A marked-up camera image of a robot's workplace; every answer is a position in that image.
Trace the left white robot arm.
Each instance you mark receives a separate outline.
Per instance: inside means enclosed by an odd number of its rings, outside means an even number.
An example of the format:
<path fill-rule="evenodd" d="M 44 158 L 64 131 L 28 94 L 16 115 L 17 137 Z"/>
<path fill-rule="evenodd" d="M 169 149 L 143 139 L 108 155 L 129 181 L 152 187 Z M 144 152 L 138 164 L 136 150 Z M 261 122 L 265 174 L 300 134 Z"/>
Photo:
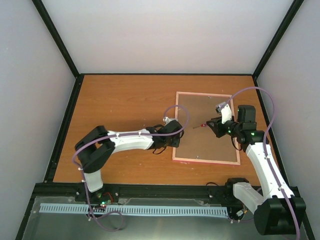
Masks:
<path fill-rule="evenodd" d="M 137 131 L 116 132 L 103 125 L 95 127 L 75 145 L 75 156 L 86 183 L 86 195 L 92 201 L 103 198 L 101 169 L 115 153 L 129 150 L 165 150 L 177 148 L 184 127 L 175 118 L 164 118 L 164 125 L 149 126 Z"/>

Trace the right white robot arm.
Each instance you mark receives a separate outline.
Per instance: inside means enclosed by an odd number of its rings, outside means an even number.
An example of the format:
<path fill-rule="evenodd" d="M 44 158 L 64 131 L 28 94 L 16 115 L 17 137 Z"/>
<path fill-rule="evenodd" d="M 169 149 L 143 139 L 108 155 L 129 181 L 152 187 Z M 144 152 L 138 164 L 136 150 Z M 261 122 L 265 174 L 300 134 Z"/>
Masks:
<path fill-rule="evenodd" d="M 257 174 L 262 193 L 245 180 L 232 183 L 232 194 L 253 214 L 253 221 L 261 235 L 295 235 L 300 237 L 306 204 L 295 196 L 286 184 L 272 155 L 266 134 L 257 130 L 256 109 L 239 105 L 237 117 L 231 107 L 222 102 L 216 106 L 219 117 L 207 121 L 217 138 L 229 135 L 240 144 Z"/>

